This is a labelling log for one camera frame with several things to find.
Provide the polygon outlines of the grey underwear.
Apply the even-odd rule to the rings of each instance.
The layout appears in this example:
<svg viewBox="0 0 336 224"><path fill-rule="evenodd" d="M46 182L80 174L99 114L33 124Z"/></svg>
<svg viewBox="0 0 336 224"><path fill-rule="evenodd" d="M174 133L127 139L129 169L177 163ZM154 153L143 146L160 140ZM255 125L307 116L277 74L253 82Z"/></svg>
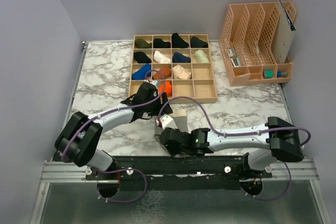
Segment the grey underwear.
<svg viewBox="0 0 336 224"><path fill-rule="evenodd" d="M187 111L185 109L173 110L170 114L163 114L161 117L170 116L171 119L168 120L164 125L170 126L172 125L174 129L178 129L181 132L188 133L187 126ZM164 149L166 153L169 153L171 156L179 156L181 155L181 149L179 148L179 144L173 142L172 144L162 144L160 141L160 136L163 132L163 128L161 126L155 125L154 130L154 138L159 143L159 145Z"/></svg>

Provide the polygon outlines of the beige boxer underwear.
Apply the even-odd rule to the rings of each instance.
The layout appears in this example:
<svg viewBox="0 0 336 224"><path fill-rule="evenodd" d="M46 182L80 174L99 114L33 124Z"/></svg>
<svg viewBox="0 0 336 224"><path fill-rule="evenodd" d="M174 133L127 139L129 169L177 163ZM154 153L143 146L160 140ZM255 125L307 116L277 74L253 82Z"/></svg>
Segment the beige boxer underwear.
<svg viewBox="0 0 336 224"><path fill-rule="evenodd" d="M179 79L179 80L188 80L191 78L191 72L186 70L181 65L176 65L172 68L173 72L173 79Z"/></svg>

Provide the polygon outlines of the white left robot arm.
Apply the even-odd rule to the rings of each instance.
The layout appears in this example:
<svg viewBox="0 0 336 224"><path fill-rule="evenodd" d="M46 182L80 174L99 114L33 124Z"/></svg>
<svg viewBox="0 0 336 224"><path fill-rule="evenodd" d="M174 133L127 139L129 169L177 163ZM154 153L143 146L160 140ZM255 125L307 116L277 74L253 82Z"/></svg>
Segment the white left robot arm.
<svg viewBox="0 0 336 224"><path fill-rule="evenodd" d="M55 149L61 153L63 162L72 162L78 167L93 167L102 178L110 179L115 175L116 166L112 156L97 149L101 135L120 125L142 119L144 114L158 116L169 96L166 82L145 81L135 94L112 109L92 115L76 112L56 139Z"/></svg>

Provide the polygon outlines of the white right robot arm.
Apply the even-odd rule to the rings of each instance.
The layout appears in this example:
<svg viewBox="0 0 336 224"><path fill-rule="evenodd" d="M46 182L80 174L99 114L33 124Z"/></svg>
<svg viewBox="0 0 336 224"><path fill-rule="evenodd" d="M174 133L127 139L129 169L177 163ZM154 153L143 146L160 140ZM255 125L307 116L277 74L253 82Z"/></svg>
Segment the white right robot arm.
<svg viewBox="0 0 336 224"><path fill-rule="evenodd" d="M241 164L246 177L254 177L275 161L297 163L303 160L300 128L275 116L264 124L240 129L198 128L183 132L174 119L164 115L156 121L161 130L159 143L171 156L204 156L227 149L254 148Z"/></svg>

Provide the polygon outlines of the orange rolled cloth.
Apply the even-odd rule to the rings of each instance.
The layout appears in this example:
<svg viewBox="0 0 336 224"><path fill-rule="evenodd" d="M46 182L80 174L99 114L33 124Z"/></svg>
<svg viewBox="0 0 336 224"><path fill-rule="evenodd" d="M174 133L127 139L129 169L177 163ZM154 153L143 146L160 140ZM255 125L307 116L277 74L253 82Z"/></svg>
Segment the orange rolled cloth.
<svg viewBox="0 0 336 224"><path fill-rule="evenodd" d="M172 84L169 81L166 81L159 86L159 93L162 92L165 92L168 97L172 96Z"/></svg>

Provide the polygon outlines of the brown rolled cloth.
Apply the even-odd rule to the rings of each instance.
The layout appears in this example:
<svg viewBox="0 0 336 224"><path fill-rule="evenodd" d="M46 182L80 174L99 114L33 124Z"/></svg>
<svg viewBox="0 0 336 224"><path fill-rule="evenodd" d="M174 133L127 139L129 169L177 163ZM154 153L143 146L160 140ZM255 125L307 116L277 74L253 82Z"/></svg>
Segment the brown rolled cloth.
<svg viewBox="0 0 336 224"><path fill-rule="evenodd" d="M159 70L159 73L153 75L154 80L162 80L162 78L167 79L172 75L172 71L168 65L165 65Z"/></svg>

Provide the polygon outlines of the wooden compartment tray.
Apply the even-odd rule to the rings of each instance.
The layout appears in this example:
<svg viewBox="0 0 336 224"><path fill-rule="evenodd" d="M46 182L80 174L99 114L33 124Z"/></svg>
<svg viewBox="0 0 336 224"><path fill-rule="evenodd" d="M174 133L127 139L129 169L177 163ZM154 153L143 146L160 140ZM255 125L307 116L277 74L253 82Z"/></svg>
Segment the wooden compartment tray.
<svg viewBox="0 0 336 224"><path fill-rule="evenodd" d="M201 103L215 103L217 101L217 91L216 91L216 84L215 84L215 76L214 76L214 69L213 69L213 60L211 56L210 44L207 34L179 34L188 44L188 48L153 48L153 39L154 38L161 38L164 41L171 42L172 34L164 34L164 35L135 35L133 40L133 49L132 49L132 60L131 60L131 76L134 72L136 72L140 67L145 65L145 63L137 63L133 58L133 53L137 51L142 51L147 56L149 56L152 60L150 63L152 72L149 74L148 79L154 80L153 75L157 73L161 68L165 65L168 65L172 71L172 68L176 65L181 65L186 70L191 72L191 78L188 80L179 80L173 79L173 72L172 75L166 79L172 84L172 96L169 98L175 98L181 96L182 99L178 100L178 103L188 103L188 100L185 97L192 97L198 100ZM199 39L208 42L208 48L191 48L190 46L190 39L192 36L196 36ZM150 49L138 49L134 45L134 41L137 38L142 38L147 42L152 43L152 48ZM171 63L157 63L153 59L153 55L155 51L159 51L168 58L171 59ZM197 63L195 59L195 51L203 50L210 63ZM175 52L179 52L187 57L191 58L191 63L173 63L172 57ZM133 95L137 92L138 88L140 87L141 83L144 80L132 80L130 77L129 81L129 95Z"/></svg>

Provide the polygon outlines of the olive green rolled cloth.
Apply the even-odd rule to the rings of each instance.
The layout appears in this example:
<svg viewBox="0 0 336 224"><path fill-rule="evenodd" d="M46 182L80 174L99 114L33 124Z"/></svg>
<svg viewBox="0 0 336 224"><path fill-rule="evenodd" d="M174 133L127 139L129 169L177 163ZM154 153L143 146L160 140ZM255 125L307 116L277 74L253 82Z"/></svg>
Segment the olive green rolled cloth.
<svg viewBox="0 0 336 224"><path fill-rule="evenodd" d="M147 42L146 40L144 40L142 38L137 38L134 41L134 45L138 49L150 49L150 48L152 48L152 43L151 42Z"/></svg>

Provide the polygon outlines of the pale green rolled cloth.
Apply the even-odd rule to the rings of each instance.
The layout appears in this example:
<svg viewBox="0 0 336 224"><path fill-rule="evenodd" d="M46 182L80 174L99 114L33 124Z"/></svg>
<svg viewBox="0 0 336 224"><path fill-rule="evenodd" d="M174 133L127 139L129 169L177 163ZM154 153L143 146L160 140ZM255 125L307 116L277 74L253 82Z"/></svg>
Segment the pale green rolled cloth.
<svg viewBox="0 0 336 224"><path fill-rule="evenodd" d="M194 55L197 63L210 63L206 53L203 50L195 51Z"/></svg>

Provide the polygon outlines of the dark green rolled cloth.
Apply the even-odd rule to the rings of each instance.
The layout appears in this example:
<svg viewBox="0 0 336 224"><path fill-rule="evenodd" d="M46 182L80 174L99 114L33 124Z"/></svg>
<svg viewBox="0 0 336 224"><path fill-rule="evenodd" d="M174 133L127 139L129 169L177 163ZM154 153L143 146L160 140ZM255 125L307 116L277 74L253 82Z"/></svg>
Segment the dark green rolled cloth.
<svg viewBox="0 0 336 224"><path fill-rule="evenodd" d="M208 48L208 42L199 39L196 36L192 36L190 39L191 48Z"/></svg>

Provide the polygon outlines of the cards in rack slot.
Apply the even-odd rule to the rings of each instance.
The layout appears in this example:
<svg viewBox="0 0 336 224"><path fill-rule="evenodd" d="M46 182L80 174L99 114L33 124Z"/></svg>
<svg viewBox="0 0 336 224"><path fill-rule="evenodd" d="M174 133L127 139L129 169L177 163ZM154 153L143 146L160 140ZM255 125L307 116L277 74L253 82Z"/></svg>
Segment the cards in rack slot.
<svg viewBox="0 0 336 224"><path fill-rule="evenodd" d="M233 67L233 73L236 77L250 76L247 67L244 67L240 61L240 58L237 56L236 51L233 46L230 46L228 49L229 58Z"/></svg>

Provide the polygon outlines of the pink file organizer rack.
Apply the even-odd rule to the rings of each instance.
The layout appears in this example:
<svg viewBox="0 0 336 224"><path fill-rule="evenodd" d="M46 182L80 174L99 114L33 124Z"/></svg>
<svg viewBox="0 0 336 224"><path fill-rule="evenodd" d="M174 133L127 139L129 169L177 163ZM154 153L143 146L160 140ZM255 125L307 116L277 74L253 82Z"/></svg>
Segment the pink file organizer rack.
<svg viewBox="0 0 336 224"><path fill-rule="evenodd" d="M280 17L277 2L230 4L219 40L219 48L231 86L287 83L292 75L292 63L276 63L271 51L272 41ZM228 49L233 46L250 76L236 77ZM263 78L264 70L272 70L274 77ZM277 78L278 71L287 71L286 78Z"/></svg>

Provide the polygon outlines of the blue grey cylinder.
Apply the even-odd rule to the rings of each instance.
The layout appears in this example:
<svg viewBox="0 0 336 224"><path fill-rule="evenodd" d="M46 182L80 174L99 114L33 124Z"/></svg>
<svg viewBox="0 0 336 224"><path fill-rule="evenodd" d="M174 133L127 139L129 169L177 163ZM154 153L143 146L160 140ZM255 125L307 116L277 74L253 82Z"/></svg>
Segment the blue grey cylinder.
<svg viewBox="0 0 336 224"><path fill-rule="evenodd" d="M286 78L288 76L287 71L278 71L277 72L277 78Z"/></svg>

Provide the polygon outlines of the grey folder in rack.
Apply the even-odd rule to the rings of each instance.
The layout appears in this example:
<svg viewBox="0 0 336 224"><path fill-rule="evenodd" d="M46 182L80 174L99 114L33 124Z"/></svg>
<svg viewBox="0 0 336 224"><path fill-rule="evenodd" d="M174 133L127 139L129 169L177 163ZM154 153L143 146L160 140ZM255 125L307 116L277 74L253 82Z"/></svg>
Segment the grey folder in rack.
<svg viewBox="0 0 336 224"><path fill-rule="evenodd" d="M277 6L280 11L280 17L272 41L271 51L276 63L280 64L286 61L290 46L296 33L294 21L297 12L291 1L278 0Z"/></svg>

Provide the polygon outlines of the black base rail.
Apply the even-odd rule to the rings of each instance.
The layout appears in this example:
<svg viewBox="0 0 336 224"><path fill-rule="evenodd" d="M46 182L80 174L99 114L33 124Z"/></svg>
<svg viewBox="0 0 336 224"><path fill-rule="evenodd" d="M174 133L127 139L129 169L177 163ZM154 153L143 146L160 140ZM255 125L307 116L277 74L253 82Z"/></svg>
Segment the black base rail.
<svg viewBox="0 0 336 224"><path fill-rule="evenodd" d="M116 156L110 168L117 171L116 174L105 174L95 168L86 171L86 168L86 165L63 164L65 171L82 171L83 182L96 182L102 190L239 190L240 182L272 177L265 170L250 170L246 155Z"/></svg>

